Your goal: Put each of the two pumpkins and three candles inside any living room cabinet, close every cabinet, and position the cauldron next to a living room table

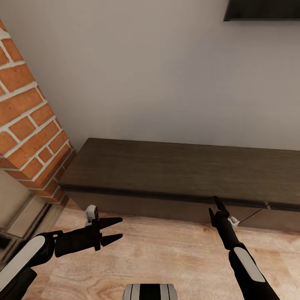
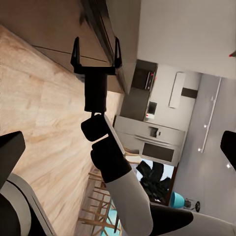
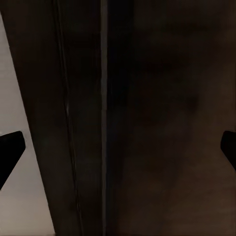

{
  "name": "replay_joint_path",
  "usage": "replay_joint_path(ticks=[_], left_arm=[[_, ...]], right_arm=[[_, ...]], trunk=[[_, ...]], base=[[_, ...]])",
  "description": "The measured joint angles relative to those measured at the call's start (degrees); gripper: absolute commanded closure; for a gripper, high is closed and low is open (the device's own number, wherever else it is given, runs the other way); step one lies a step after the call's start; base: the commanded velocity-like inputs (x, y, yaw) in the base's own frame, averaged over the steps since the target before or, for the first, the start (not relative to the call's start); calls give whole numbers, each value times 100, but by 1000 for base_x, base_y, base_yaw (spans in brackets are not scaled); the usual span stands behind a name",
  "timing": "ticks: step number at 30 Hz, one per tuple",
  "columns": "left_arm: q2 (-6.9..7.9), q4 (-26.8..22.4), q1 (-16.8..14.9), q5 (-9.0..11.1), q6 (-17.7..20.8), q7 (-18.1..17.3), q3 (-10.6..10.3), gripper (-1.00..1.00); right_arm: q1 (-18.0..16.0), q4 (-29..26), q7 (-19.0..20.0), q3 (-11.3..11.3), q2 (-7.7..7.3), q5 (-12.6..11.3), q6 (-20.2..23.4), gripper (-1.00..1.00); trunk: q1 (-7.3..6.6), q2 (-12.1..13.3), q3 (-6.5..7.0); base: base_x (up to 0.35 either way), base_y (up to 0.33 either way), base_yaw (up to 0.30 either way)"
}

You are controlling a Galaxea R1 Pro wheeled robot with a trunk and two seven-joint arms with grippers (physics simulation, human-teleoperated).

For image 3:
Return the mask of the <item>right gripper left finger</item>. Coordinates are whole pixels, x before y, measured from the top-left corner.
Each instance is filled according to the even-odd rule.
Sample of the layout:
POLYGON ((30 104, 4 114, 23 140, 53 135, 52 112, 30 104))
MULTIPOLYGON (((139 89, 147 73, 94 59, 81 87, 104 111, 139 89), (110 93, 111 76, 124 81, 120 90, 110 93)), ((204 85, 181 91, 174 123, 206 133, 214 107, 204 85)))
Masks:
POLYGON ((25 149, 26 144, 21 131, 0 136, 0 190, 25 149))

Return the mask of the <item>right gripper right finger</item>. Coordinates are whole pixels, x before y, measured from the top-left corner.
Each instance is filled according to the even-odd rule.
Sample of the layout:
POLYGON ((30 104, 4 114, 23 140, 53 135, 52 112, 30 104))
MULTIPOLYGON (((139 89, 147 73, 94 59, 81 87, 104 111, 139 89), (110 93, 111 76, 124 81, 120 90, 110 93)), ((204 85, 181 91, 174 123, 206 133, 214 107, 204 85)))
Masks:
POLYGON ((224 131, 220 148, 236 170, 236 133, 224 131))

